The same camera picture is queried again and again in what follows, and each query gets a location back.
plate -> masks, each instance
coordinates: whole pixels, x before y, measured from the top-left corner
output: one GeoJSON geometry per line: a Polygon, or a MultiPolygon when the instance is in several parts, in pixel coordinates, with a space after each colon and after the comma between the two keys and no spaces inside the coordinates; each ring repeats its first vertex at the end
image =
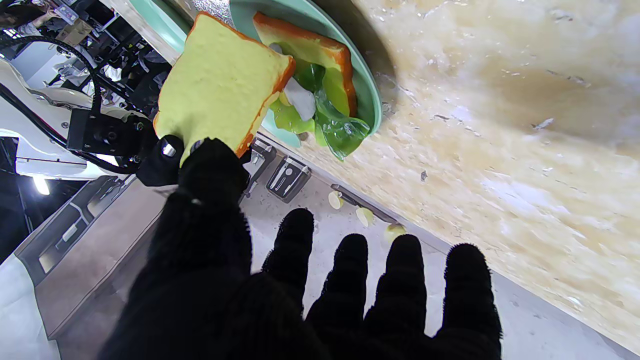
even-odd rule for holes
{"type": "Polygon", "coordinates": [[[229,7],[236,29],[258,41],[260,38],[253,27],[253,16],[256,12],[262,12],[347,45],[351,51],[353,86],[358,98],[357,117],[371,126],[369,135],[380,128],[382,100],[371,70],[356,45],[318,5],[310,0],[230,0],[229,7]]]}

black glove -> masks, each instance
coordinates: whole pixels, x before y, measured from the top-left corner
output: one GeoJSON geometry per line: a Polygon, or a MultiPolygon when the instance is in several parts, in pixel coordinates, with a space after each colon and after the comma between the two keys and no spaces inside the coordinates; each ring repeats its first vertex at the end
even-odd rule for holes
{"type": "MultiPolygon", "coordinates": [[[[302,310],[314,223],[304,209],[280,226],[263,271],[302,310]]],[[[420,241],[402,235],[392,244],[376,301],[364,316],[367,242],[346,236],[335,253],[320,298],[306,322],[334,359],[499,359],[502,329],[493,304],[490,271],[473,245],[453,247],[447,257],[442,328],[424,334],[427,291],[420,241]]]]}
{"type": "Polygon", "coordinates": [[[220,139],[206,138],[182,164],[179,191],[187,190],[201,201],[224,198],[238,202],[249,181],[242,164],[220,139]]]}
{"type": "Polygon", "coordinates": [[[145,186],[175,185],[183,153],[184,144],[180,138],[164,136],[142,161],[136,176],[145,186]]]}
{"type": "MultiPolygon", "coordinates": [[[[194,180],[196,177],[207,177],[215,173],[215,170],[220,168],[220,161],[222,161],[223,168],[221,168],[221,174],[231,174],[232,177],[238,178],[242,181],[242,186],[246,188],[247,180],[244,176],[238,177],[236,172],[244,172],[244,169],[238,169],[235,167],[237,157],[235,154],[230,156],[229,152],[233,154],[233,151],[219,139],[211,140],[205,139],[199,143],[199,147],[193,150],[193,154],[189,155],[185,160],[182,168],[180,168],[180,159],[184,153],[184,144],[182,140],[175,135],[166,135],[160,141],[156,143],[156,146],[151,150],[149,155],[142,161],[140,168],[136,172],[136,176],[145,186],[166,186],[175,185],[179,182],[179,176],[185,177],[182,173],[185,173],[185,166],[189,163],[191,175],[188,177],[194,180]],[[207,146],[202,150],[200,148],[207,143],[207,146]],[[191,160],[195,154],[198,157],[197,160],[191,160]]],[[[240,165],[247,163],[251,160],[251,151],[246,151],[240,158],[240,165]]]]}

marble countertop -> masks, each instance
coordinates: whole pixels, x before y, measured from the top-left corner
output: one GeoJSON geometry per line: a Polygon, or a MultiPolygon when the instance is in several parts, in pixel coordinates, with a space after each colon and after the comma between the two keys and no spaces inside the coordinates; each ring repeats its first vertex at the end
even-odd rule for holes
{"type": "MultiPolygon", "coordinates": [[[[293,151],[640,354],[640,3],[316,3],[385,116],[344,163],[293,151]]],[[[109,5],[175,61],[127,4],[109,5]]]]}

green plastic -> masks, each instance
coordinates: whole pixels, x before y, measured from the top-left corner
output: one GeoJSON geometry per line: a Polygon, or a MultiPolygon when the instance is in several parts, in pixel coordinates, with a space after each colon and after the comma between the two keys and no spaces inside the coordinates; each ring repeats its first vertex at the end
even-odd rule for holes
{"type": "Polygon", "coordinates": [[[380,128],[382,100],[369,67],[347,34],[316,4],[311,0],[230,0],[229,6],[236,29],[258,41],[260,38],[253,27],[253,15],[262,12],[347,45],[351,51],[353,85],[358,98],[356,117],[371,127],[369,135],[380,128]]]}
{"type": "Polygon", "coordinates": [[[162,0],[131,0],[131,4],[167,44],[182,54],[191,26],[175,10],[162,0]]]}

